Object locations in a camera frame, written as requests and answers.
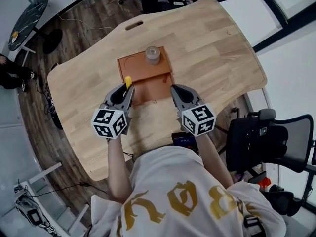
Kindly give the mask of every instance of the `wooden table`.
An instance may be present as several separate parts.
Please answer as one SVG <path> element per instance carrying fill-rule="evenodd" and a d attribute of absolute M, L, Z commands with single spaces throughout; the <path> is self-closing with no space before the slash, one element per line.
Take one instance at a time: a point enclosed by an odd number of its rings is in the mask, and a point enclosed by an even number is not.
<path fill-rule="evenodd" d="M 125 29 L 137 22 L 143 24 Z M 97 137 L 90 125 L 93 112 L 105 95 L 122 83 L 117 59 L 152 45 L 164 46 L 175 83 L 195 89 L 216 113 L 267 83 L 246 38 L 216 0 L 140 15 L 118 25 L 48 75 L 58 117 L 93 180 L 108 176 L 107 141 Z M 176 113 L 171 98 L 133 107 L 128 135 L 122 136 L 124 151 L 139 154 L 172 143 L 171 134 L 180 131 Z"/>

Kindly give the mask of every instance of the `black marble table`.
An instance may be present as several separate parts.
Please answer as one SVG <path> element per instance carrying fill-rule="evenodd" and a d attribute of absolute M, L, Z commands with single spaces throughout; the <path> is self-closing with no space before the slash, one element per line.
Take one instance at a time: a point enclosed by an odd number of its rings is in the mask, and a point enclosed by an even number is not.
<path fill-rule="evenodd" d="M 35 27 L 48 4 L 48 0 L 36 1 L 37 5 L 30 4 L 16 22 L 9 39 L 10 51 L 14 51 L 21 46 L 31 31 L 37 32 L 45 39 L 43 44 L 43 52 L 45 54 L 49 54 L 54 51 L 60 43 L 63 36 L 63 32 L 60 29 L 53 30 L 50 34 L 45 34 Z M 18 31 L 19 34 L 15 42 L 12 43 L 12 35 L 15 31 Z"/>

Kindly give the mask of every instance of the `table cutout handle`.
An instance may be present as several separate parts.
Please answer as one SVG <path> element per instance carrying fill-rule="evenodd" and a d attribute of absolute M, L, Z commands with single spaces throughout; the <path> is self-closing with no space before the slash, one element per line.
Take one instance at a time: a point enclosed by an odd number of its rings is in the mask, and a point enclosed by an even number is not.
<path fill-rule="evenodd" d="M 138 21 L 138 22 L 136 22 L 136 23 L 134 23 L 134 24 L 131 24 L 131 25 L 129 25 L 129 26 L 126 26 L 125 27 L 125 30 L 130 30 L 130 29 L 133 29 L 133 28 L 135 28 L 135 27 L 137 27 L 137 26 L 140 26 L 140 25 L 142 25 L 144 23 L 144 21 Z"/>

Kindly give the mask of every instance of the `orange tray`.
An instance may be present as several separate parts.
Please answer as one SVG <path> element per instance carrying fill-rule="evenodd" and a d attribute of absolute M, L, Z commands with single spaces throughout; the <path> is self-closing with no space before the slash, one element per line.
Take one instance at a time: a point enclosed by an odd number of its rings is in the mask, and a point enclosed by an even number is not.
<path fill-rule="evenodd" d="M 126 76 L 130 76 L 135 86 L 133 105 L 171 97 L 170 87 L 173 84 L 171 66 L 163 46 L 159 47 L 159 50 L 160 61 L 155 65 L 145 60 L 145 52 L 118 59 L 122 82 L 125 82 Z"/>

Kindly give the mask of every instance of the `white marker cube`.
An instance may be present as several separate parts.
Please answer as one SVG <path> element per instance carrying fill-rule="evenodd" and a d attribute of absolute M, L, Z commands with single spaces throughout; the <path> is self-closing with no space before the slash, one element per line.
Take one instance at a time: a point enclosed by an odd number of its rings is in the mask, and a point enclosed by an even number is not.
<path fill-rule="evenodd" d="M 96 109 L 91 125 L 98 136 L 116 139 L 127 127 L 124 111 Z"/>
<path fill-rule="evenodd" d="M 182 125 L 194 136 L 208 133 L 214 129 L 216 115 L 209 104 L 187 109 L 181 115 Z"/>

